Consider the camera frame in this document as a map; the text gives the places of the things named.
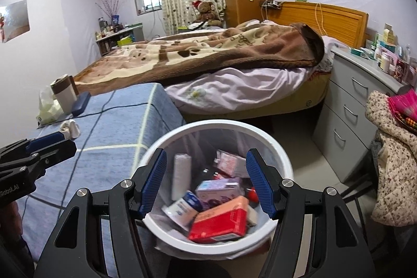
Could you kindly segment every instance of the drawer handle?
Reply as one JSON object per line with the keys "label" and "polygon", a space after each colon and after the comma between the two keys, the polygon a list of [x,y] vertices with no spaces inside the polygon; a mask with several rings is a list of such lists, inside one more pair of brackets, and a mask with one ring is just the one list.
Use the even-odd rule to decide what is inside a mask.
{"label": "drawer handle", "polygon": [[352,80],[355,82],[355,83],[357,83],[357,84],[359,84],[360,86],[362,86],[364,89],[366,89],[366,90],[368,90],[368,88],[365,86],[365,85],[362,85],[361,83],[359,83],[355,78],[353,78],[352,77]]}
{"label": "drawer handle", "polygon": [[337,137],[344,143],[346,141],[346,139],[343,139],[342,137],[339,136],[339,134],[336,132],[336,129],[333,130],[334,134],[337,135]]}
{"label": "drawer handle", "polygon": [[345,110],[349,111],[349,112],[352,114],[352,116],[355,116],[356,118],[358,118],[358,115],[357,115],[357,114],[354,114],[352,111],[350,111],[350,110],[346,107],[346,105],[343,105],[343,107],[345,108]]}

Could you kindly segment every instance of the brown blanket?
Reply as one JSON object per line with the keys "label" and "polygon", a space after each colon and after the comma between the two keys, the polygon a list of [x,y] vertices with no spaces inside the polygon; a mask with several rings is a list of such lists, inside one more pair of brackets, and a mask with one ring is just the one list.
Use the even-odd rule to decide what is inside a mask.
{"label": "brown blanket", "polygon": [[133,84],[185,82],[226,67],[291,69],[316,66],[324,56],[321,37],[306,24],[257,25],[220,33],[191,33],[164,41],[123,46],[74,77],[92,95]]}

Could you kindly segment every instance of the gray nightstand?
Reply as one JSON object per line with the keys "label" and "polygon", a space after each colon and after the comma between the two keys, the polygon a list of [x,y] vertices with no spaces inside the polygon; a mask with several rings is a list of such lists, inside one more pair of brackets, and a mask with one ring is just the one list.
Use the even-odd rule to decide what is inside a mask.
{"label": "gray nightstand", "polygon": [[365,117],[368,95],[377,90],[389,96],[402,86],[384,73],[376,61],[333,48],[329,90],[313,141],[344,182],[360,165],[377,130]]}

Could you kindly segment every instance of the red santa hat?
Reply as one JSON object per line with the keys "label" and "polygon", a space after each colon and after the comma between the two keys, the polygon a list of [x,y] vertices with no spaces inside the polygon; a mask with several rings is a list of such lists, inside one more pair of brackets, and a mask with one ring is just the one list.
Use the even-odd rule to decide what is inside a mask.
{"label": "red santa hat", "polygon": [[199,9],[199,5],[202,3],[202,1],[195,1],[195,2],[192,2],[192,4],[193,4],[193,6],[195,7],[195,9],[196,10],[198,10]]}

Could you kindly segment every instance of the drawer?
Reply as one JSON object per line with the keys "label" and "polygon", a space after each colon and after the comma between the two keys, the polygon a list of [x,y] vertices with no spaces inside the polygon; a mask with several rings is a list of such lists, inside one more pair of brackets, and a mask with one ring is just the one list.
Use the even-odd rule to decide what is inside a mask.
{"label": "drawer", "polygon": [[329,82],[325,103],[369,148],[377,127],[366,119],[365,107],[332,81]]}
{"label": "drawer", "polygon": [[369,73],[337,55],[334,56],[330,80],[339,85],[363,106],[366,106],[366,99],[372,91],[377,90],[389,96],[394,94]]}
{"label": "drawer", "polygon": [[341,182],[358,168],[368,151],[355,133],[326,104],[323,105],[314,130],[313,141]]}

